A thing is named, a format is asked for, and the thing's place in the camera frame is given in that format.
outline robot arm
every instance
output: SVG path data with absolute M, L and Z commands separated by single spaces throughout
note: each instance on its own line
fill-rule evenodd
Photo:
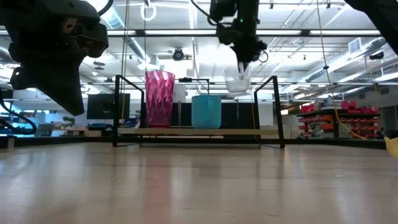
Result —
M 9 53 L 21 63 L 11 77 L 13 88 L 38 88 L 72 115 L 82 114 L 79 66 L 108 48 L 99 13 L 79 0 L 0 0 L 0 24 L 12 40 Z
M 267 49 L 267 45 L 256 35 L 257 25 L 260 24 L 259 4 L 259 0 L 211 0 L 210 4 L 209 18 L 216 21 L 220 43 L 233 44 L 231 48 L 244 70 L 251 62 L 259 60 L 260 54 Z M 221 23 L 224 17 L 234 16 L 236 12 L 238 16 L 229 27 Z
M 396 0 L 346 0 L 346 2 L 351 7 L 365 12 L 398 54 L 396 22 L 398 2 Z M 229 27 L 221 23 L 224 17 L 232 17 L 236 12 L 238 16 Z M 238 63 L 243 63 L 244 69 L 250 62 L 258 60 L 260 54 L 267 48 L 256 35 L 257 25 L 260 23 L 258 13 L 259 0 L 211 0 L 208 21 L 210 24 L 212 24 L 210 19 L 216 21 L 216 24 L 212 25 L 217 26 L 220 43 L 234 45 L 232 49 L 236 53 Z

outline wooden shelf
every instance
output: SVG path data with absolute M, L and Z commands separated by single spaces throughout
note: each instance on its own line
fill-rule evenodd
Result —
M 164 134 L 186 136 L 278 135 L 278 130 L 262 129 L 187 129 L 187 128 L 119 128 L 119 134 Z

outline blue cup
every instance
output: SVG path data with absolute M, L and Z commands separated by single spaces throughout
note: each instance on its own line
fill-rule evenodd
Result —
M 221 126 L 221 97 L 192 97 L 192 126 L 197 129 L 218 129 Z

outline metal frame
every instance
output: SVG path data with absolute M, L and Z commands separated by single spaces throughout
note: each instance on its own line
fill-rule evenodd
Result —
M 114 88 L 114 108 L 113 108 L 113 147 L 118 146 L 118 128 L 119 128 L 119 94 L 120 94 L 120 84 L 121 84 L 121 79 L 125 81 L 126 83 L 130 84 L 133 86 L 135 89 L 139 90 L 141 92 L 141 116 L 140 116 L 140 121 L 142 124 L 146 124 L 146 113 L 143 113 L 144 111 L 144 90 L 141 90 L 138 86 L 130 82 L 128 79 L 124 78 L 122 75 L 116 75 L 116 81 L 115 81 L 115 88 Z
M 144 91 L 138 88 L 135 84 L 131 83 L 129 80 L 125 79 L 121 75 L 116 75 L 116 87 L 115 87 L 115 98 L 114 98 L 114 111 L 117 111 L 119 108 L 119 94 L 120 93 L 120 84 L 121 84 L 121 79 L 126 81 L 128 84 L 132 85 L 134 88 L 137 90 L 141 91 L 141 118 L 145 117 L 146 114 L 143 113 L 144 111 Z M 260 129 L 259 125 L 259 113 L 258 113 L 258 100 L 257 100 L 257 92 L 261 90 L 266 84 L 268 84 L 270 81 L 273 81 L 274 83 L 274 91 L 275 91 L 275 104 L 277 107 L 277 120 L 278 120 L 278 133 L 279 133 L 279 139 L 274 139 L 274 141 L 277 141 L 280 144 L 280 148 L 284 149 L 285 148 L 285 138 L 284 138 L 284 132 L 283 132 L 283 127 L 282 127 L 282 115 L 280 113 L 280 99 L 279 99 L 279 89 L 278 89 L 278 81 L 277 77 L 273 76 L 268 81 L 263 83 L 255 92 L 254 92 L 254 106 L 253 110 L 255 113 L 255 128 Z M 267 142 L 270 142 L 269 139 L 261 139 L 260 136 L 256 139 L 217 139 L 217 138 L 209 138 L 209 139 L 197 139 L 197 138 L 184 138 L 184 139 L 175 139 L 175 138 L 143 138 L 143 136 L 139 136 L 139 138 L 127 138 L 127 137 L 119 137 L 118 134 L 118 128 L 119 128 L 119 113 L 114 113 L 114 119 L 113 119 L 113 137 L 112 139 L 112 144 L 113 147 L 118 147 L 118 142 L 129 142 L 129 143 L 134 143 L 134 144 L 142 144 L 142 143 L 191 143 L 191 144 L 257 144 L 257 145 L 262 145 L 266 144 Z
M 259 100 L 257 97 L 257 92 L 264 88 L 269 82 L 274 84 L 274 98 L 275 98 L 275 110 L 276 110 L 276 119 L 278 124 L 278 133 L 279 133 L 279 145 L 281 149 L 285 148 L 285 137 L 284 137 L 284 128 L 282 125 L 282 114 L 280 112 L 280 97 L 279 97 L 279 86 L 278 86 L 278 78 L 277 76 L 270 77 L 266 82 L 264 82 L 257 90 L 254 91 L 254 128 L 260 129 L 260 115 L 259 115 Z

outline monitor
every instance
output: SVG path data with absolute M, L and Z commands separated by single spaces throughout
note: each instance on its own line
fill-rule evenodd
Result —
M 122 119 L 123 94 L 119 95 L 119 119 Z M 113 119 L 114 94 L 88 95 L 87 119 Z M 124 95 L 124 119 L 130 115 L 130 94 Z

